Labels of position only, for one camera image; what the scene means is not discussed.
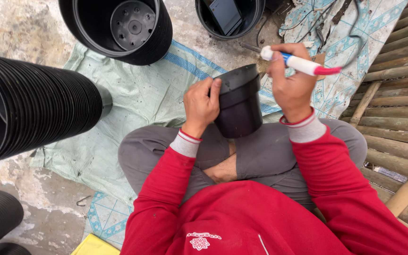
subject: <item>cardboard piece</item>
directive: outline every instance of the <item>cardboard piece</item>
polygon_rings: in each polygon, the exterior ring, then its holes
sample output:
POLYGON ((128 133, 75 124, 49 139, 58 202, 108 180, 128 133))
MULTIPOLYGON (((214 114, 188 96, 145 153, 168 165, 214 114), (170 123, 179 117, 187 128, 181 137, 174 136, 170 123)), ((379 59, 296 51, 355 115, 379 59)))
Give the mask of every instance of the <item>cardboard piece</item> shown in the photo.
MULTIPOLYGON (((324 66, 325 62, 325 52, 321 53, 319 55, 315 55, 311 57, 311 61, 320 64, 321 66, 324 66)), ((317 77, 317 80, 320 81, 321 79, 325 79, 327 76, 326 75, 319 75, 317 77)))

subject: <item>white flower logo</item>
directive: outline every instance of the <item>white flower logo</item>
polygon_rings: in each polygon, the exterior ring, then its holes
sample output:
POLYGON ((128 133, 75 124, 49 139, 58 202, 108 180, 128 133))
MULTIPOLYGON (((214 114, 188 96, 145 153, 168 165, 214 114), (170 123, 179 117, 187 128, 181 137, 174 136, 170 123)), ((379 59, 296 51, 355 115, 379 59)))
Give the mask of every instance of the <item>white flower logo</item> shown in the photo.
POLYGON ((207 249, 207 247, 210 246, 207 239, 202 237, 194 238, 190 241, 190 243, 193 245, 193 248, 197 249, 198 251, 201 249, 207 249))

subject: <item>sweatshirt sleeve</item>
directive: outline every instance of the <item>sweatshirt sleeve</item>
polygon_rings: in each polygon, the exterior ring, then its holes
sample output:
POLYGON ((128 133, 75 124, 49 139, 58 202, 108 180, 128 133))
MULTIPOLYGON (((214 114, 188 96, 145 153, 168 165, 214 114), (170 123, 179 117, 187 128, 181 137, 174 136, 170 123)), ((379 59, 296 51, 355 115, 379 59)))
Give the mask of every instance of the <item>sweatshirt sleeve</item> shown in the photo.
POLYGON ((312 113, 287 123, 292 150, 328 228, 355 254, 408 254, 408 228, 379 200, 345 143, 312 113))
POLYGON ((165 150, 133 202, 121 255, 166 253, 201 141, 180 130, 165 150))

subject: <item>hand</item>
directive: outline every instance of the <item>hand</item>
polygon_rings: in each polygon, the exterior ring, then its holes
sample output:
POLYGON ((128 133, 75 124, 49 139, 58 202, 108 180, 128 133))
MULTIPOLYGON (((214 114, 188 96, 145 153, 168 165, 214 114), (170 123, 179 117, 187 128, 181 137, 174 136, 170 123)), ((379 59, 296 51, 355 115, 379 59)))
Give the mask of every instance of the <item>hand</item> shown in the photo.
POLYGON ((200 138, 206 127, 218 117, 220 88, 221 79, 213 80, 211 77, 191 85, 184 95, 187 120, 182 130, 185 133, 200 138))
POLYGON ((311 114, 310 99, 317 77, 297 71, 290 77, 284 77, 284 60, 279 51, 302 59, 311 60, 303 43, 273 45, 275 51, 267 74, 273 78, 272 92, 275 101, 283 110, 290 123, 299 122, 311 114))

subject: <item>concrete floor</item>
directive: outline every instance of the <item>concrete floor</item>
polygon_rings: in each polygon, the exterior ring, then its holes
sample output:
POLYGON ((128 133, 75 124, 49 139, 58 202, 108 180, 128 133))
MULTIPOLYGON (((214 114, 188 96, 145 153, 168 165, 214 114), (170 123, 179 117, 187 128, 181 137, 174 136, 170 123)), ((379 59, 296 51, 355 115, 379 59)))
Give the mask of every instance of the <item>concrete floor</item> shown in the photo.
MULTIPOLYGON (((195 1, 165 0, 174 29, 174 39, 205 55, 227 70, 258 63, 264 72, 267 62, 240 47, 240 41, 256 44, 260 24, 271 15, 266 9, 261 22, 243 38, 218 41, 201 26, 195 1)), ((275 14, 280 26, 293 6, 285 1, 275 14)), ((270 19, 259 36, 264 44, 281 43, 278 28, 270 19)), ((0 0, 0 56, 53 67, 63 67, 76 40, 62 20, 57 0, 0 0)), ((13 194, 25 210, 23 222, 3 241, 25 246, 33 255, 70 254, 81 242, 90 206, 76 202, 94 190, 43 168, 30 167, 30 154, 0 161, 0 190, 13 194)))
POLYGON ((81 242, 90 201, 77 206, 91 188, 64 179, 44 168, 30 167, 30 154, 0 161, 0 190, 14 195, 22 204, 22 223, 3 240, 21 244, 32 255, 70 254, 81 242))

